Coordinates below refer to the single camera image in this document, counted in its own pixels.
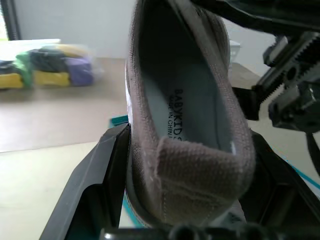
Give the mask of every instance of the white wall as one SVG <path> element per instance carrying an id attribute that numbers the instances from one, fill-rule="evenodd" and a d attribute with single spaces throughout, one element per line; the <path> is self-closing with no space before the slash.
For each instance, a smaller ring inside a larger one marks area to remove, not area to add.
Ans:
<path id="1" fill-rule="evenodd" d="M 235 62 L 262 76 L 269 67 L 263 63 L 263 53 L 275 42 L 275 37 L 264 32 L 253 31 L 224 20 L 229 38 L 240 43 L 241 49 Z"/>
<path id="2" fill-rule="evenodd" d="M 98 57 L 125 58 L 135 0 L 15 0 L 22 38 L 84 44 Z M 225 21 L 229 36 L 241 44 L 236 62 L 262 75 L 262 54 L 274 37 Z"/>
<path id="3" fill-rule="evenodd" d="M 15 0 L 24 40 L 84 44 L 98 57 L 124 58 L 135 0 Z"/>

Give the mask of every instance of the shoe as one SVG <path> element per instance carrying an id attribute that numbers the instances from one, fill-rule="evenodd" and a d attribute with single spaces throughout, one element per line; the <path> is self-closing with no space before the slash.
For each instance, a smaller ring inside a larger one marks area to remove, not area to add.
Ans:
<path id="1" fill-rule="evenodd" d="M 222 20 L 188 0 L 138 0 L 126 62 L 126 194 L 146 226 L 209 225 L 249 187 L 255 154 L 228 80 Z"/>

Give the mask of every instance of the plastic bag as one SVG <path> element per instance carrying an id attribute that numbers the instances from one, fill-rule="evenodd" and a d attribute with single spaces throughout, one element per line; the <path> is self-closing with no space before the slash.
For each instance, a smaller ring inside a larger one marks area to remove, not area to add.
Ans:
<path id="1" fill-rule="evenodd" d="M 6 56 L 0 55 L 0 89 L 88 86 L 95 81 L 93 58 L 82 46 L 42 41 L 15 46 Z"/>

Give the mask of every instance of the black plastic frame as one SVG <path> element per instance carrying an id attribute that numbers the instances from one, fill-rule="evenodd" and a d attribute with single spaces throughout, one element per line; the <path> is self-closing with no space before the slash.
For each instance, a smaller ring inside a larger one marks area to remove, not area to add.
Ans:
<path id="1" fill-rule="evenodd" d="M 244 28 L 275 35 L 320 32 L 316 0 L 191 0 Z"/>
<path id="2" fill-rule="evenodd" d="M 319 199 L 260 134 L 251 132 L 256 150 L 255 176 L 239 200 L 246 220 L 264 227 L 313 226 L 320 232 Z M 294 209 L 297 202 L 299 209 Z"/>
<path id="3" fill-rule="evenodd" d="M 130 126 L 109 129 L 72 172 L 40 240 L 98 239 L 118 228 L 125 192 Z"/>
<path id="4" fill-rule="evenodd" d="M 14 0 L 0 0 L 9 40 L 21 40 L 21 33 Z"/>

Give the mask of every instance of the white insole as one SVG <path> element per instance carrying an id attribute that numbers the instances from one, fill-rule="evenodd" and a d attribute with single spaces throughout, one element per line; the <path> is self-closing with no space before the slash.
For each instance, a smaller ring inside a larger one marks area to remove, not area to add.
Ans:
<path id="1" fill-rule="evenodd" d="M 169 7 L 146 18 L 140 66 L 157 134 L 231 152 L 221 96 L 198 46 Z"/>

